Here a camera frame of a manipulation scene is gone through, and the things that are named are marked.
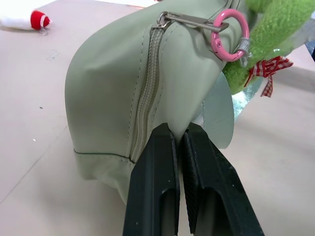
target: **red gingham ribbon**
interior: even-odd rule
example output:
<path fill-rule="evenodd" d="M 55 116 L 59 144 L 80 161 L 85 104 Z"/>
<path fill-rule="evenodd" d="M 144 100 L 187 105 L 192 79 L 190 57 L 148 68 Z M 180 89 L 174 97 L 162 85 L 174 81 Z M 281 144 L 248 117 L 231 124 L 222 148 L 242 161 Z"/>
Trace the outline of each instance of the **red gingham ribbon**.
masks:
<path fill-rule="evenodd" d="M 278 71 L 293 66 L 293 62 L 285 57 L 278 56 L 271 60 L 261 60 L 250 69 L 250 75 L 244 87 L 253 79 L 254 76 L 268 78 L 268 83 L 261 94 L 261 97 L 271 97 L 273 92 L 273 80 L 272 76 Z"/>

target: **pink carabiner clip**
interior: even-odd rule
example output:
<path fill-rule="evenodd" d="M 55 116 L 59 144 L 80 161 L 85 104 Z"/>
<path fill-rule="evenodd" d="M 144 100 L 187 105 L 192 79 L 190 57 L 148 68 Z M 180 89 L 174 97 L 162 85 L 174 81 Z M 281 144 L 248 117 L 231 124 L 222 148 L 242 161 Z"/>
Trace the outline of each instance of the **pink carabiner clip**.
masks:
<path fill-rule="evenodd" d="M 219 27 L 222 22 L 228 17 L 233 17 L 240 23 L 243 32 L 243 38 L 250 37 L 250 29 L 245 17 L 242 15 L 241 12 L 235 9 L 227 9 L 221 12 L 220 15 L 217 16 L 217 18 L 214 20 L 213 25 L 215 27 Z M 218 58 L 224 61 L 236 61 L 244 55 L 244 51 L 241 50 L 237 51 L 234 54 L 228 53 L 223 47 L 219 33 L 217 32 L 211 32 L 211 46 L 213 51 L 217 54 Z"/>

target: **metal zipper slider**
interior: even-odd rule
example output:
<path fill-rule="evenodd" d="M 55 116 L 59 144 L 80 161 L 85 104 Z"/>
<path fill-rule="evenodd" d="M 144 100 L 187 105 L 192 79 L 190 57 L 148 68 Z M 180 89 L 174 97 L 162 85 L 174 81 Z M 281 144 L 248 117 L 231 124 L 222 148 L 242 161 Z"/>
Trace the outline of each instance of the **metal zipper slider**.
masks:
<path fill-rule="evenodd" d="M 222 23 L 219 27 L 216 27 L 213 25 L 213 21 L 209 19 L 166 11 L 161 13 L 159 19 L 157 20 L 157 24 L 153 27 L 166 29 L 172 23 L 172 21 L 211 30 L 218 33 L 229 27 L 229 23 Z"/>

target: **pale green bag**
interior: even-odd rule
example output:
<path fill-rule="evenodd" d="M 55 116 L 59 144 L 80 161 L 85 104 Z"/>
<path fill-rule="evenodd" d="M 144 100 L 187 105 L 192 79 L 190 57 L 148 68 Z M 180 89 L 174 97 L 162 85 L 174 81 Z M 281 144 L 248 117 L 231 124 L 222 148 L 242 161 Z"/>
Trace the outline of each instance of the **pale green bag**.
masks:
<path fill-rule="evenodd" d="M 226 8 L 255 20 L 244 0 L 164 0 L 109 24 L 80 47 L 68 69 L 65 102 L 84 178 L 117 188 L 126 202 L 131 171 L 151 131 L 165 122 L 180 140 L 196 119 L 218 148 L 229 145 L 233 103 L 210 32 L 179 23 L 152 30 L 163 11 L 212 19 Z M 233 52 L 241 28 L 233 18 L 226 22 L 220 36 Z"/>

